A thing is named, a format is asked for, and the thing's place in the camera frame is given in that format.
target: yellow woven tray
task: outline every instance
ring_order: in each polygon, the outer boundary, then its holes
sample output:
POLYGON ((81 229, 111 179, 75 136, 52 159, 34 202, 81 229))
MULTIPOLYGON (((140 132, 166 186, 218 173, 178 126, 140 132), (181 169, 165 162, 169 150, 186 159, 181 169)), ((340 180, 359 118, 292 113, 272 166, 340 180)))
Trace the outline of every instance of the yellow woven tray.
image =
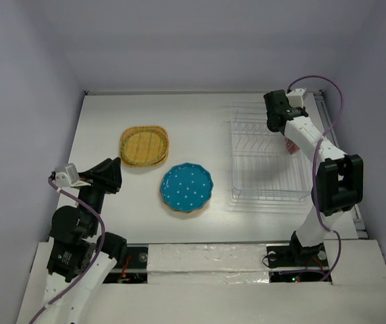
POLYGON ((129 167, 162 164, 169 154, 167 132, 160 126, 128 128, 120 140, 119 155, 129 167))

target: white wall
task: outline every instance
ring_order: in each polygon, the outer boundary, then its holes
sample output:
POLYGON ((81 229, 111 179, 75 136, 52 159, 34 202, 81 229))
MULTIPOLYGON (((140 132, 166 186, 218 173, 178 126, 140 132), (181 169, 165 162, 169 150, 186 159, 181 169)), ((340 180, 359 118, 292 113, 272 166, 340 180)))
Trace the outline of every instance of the white wall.
POLYGON ((83 92, 33 1, 0 1, 0 324, 14 323, 83 92))
POLYGON ((40 0, 87 90, 252 90, 333 75, 373 0, 40 0))
MULTIPOLYGON (((364 159, 360 208, 367 230, 379 241, 386 260, 386 1, 378 1, 335 80, 346 95, 337 137, 343 149, 364 159)), ((335 92, 330 91, 327 99, 335 114, 335 92)))

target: white table surface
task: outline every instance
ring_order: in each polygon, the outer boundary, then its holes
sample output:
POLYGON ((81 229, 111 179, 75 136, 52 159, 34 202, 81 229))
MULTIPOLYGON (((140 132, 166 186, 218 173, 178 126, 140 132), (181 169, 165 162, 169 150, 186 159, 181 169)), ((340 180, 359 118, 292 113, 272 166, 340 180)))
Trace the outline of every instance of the white table surface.
MULTIPOLYGON (((121 166, 123 184, 106 195, 102 217, 107 231, 130 244, 180 242, 263 242, 289 240, 308 205, 240 207, 231 198, 231 113, 233 101, 262 101, 263 94, 154 94, 86 96, 70 162, 85 171, 119 154, 119 138, 132 126, 159 125, 169 134, 169 157, 158 167, 121 166), (164 174, 184 162, 201 164, 213 178, 210 202, 189 214, 171 211, 161 200, 164 174)), ((306 99, 313 122, 323 129, 313 96, 306 99)), ((59 207, 73 205, 59 199, 59 207)), ((334 226, 343 239, 358 238, 352 214, 334 226)))
MULTIPOLYGON (((17 324, 27 324, 41 306, 51 246, 38 246, 17 324)), ((337 242, 326 241, 325 248, 333 263, 337 242)), ((149 268, 164 272, 164 276, 154 277, 153 283, 103 284, 84 324, 386 323, 386 266, 376 241, 343 241, 340 262, 332 273, 333 285, 227 284, 217 276, 235 271, 267 277, 266 268, 260 265, 260 250, 263 246, 253 244, 209 248, 183 244, 150 246, 149 268), (202 261, 191 262, 189 254, 201 254, 202 261), (214 260, 216 254, 221 263, 214 260)))

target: blue plate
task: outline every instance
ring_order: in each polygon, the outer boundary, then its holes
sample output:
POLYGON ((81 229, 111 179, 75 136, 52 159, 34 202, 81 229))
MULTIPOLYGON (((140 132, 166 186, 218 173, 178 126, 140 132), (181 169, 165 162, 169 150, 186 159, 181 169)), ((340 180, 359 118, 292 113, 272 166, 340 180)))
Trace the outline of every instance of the blue plate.
POLYGON ((174 211, 189 213, 200 209, 211 198, 214 183, 199 164, 184 163, 172 167, 163 177, 160 193, 174 211))

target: wire dish rack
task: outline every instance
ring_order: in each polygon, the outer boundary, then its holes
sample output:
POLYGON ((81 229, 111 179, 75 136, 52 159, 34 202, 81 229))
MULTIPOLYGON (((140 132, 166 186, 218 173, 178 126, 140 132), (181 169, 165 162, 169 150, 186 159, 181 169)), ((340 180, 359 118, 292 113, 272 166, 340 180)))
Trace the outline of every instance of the wire dish rack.
POLYGON ((312 165, 286 139, 267 127, 261 102, 234 101, 232 110, 232 198, 301 201, 312 188, 312 165))

